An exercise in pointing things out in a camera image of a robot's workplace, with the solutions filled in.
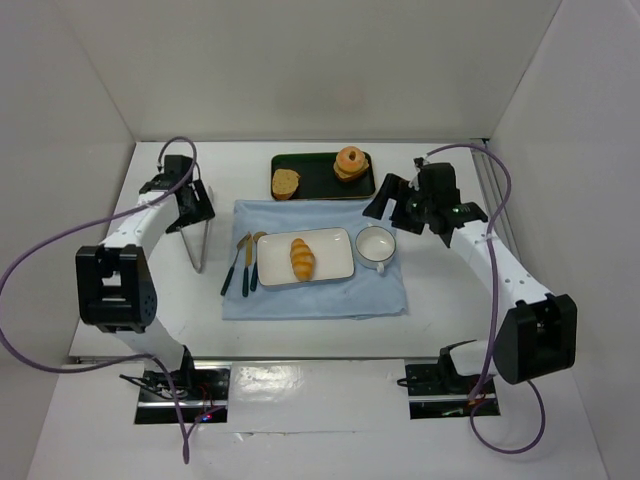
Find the striped bread roll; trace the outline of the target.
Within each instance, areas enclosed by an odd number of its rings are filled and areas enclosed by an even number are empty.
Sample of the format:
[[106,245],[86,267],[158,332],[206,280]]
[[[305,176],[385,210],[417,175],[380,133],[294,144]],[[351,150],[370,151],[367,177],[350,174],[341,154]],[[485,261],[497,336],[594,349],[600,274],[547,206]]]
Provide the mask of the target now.
[[300,282],[310,281],[314,274],[315,256],[308,244],[296,238],[290,246],[290,262],[296,279]]

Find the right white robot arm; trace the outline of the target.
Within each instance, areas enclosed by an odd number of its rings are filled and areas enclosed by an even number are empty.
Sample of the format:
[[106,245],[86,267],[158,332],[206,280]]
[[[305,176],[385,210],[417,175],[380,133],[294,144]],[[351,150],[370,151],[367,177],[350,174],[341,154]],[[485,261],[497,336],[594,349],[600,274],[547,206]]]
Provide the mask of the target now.
[[487,214],[464,203],[448,163],[426,164],[412,180],[387,174],[364,215],[382,218],[387,204],[394,228],[425,229],[459,255],[491,295],[491,320],[482,374],[515,385],[571,368],[576,358],[577,305],[535,280],[494,231]]

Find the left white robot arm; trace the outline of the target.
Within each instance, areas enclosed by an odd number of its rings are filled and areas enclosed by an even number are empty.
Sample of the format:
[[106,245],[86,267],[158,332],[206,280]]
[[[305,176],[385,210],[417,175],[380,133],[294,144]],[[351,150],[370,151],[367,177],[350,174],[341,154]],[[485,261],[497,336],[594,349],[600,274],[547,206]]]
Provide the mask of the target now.
[[136,354],[149,355],[149,371],[167,370],[184,389],[192,384],[194,361],[189,349],[158,318],[158,295],[148,259],[163,236],[201,224],[200,257],[191,251],[187,255],[196,272],[203,270],[215,213],[202,180],[193,177],[194,170],[190,157],[165,156],[161,172],[139,190],[142,209],[99,245],[83,246],[75,256],[82,322],[118,338]]

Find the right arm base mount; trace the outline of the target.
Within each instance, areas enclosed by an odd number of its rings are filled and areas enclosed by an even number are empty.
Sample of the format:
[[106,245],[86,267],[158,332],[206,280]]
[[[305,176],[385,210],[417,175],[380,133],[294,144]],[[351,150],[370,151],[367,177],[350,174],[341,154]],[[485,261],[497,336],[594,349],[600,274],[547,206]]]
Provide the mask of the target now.
[[408,394],[412,420],[464,418],[469,417],[474,408],[479,417],[499,416],[501,412],[492,380],[485,383],[473,401],[469,399],[478,379],[478,375],[447,377],[436,363],[409,363],[396,384]]

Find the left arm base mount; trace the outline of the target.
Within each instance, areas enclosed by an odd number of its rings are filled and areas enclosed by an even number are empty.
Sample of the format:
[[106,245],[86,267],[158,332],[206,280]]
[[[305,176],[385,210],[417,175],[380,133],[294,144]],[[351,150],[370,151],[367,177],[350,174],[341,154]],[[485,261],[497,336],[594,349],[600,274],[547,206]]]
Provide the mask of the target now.
[[[177,424],[174,397],[165,376],[145,370],[139,376],[120,374],[119,378],[138,389],[137,425]],[[229,364],[195,365],[190,384],[173,374],[178,403],[186,424],[202,416],[202,423],[226,423],[231,379]]]

